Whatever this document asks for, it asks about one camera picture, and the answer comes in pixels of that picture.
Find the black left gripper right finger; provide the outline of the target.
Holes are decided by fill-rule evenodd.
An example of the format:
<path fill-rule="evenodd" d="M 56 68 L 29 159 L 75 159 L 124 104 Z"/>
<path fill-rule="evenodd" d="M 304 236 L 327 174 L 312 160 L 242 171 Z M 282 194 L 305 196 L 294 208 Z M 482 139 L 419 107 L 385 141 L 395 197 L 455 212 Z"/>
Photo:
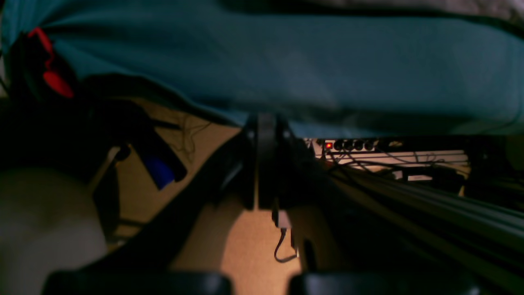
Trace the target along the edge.
<path fill-rule="evenodd" d="M 258 206 L 282 209 L 303 272 L 290 295 L 478 295 L 472 276 L 406 242 L 351 200 L 285 120 L 257 116 Z"/>

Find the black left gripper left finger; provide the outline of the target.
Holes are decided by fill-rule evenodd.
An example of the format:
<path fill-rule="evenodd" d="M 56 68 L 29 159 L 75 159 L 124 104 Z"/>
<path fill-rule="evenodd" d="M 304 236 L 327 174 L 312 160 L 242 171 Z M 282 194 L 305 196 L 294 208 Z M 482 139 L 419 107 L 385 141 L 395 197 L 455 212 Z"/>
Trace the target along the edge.
<path fill-rule="evenodd" d="M 222 145 L 193 180 L 131 240 L 104 258 L 47 278 L 45 295 L 231 295 L 229 278 L 218 272 L 170 272 L 199 213 L 219 200 L 251 168 L 256 120 Z"/>

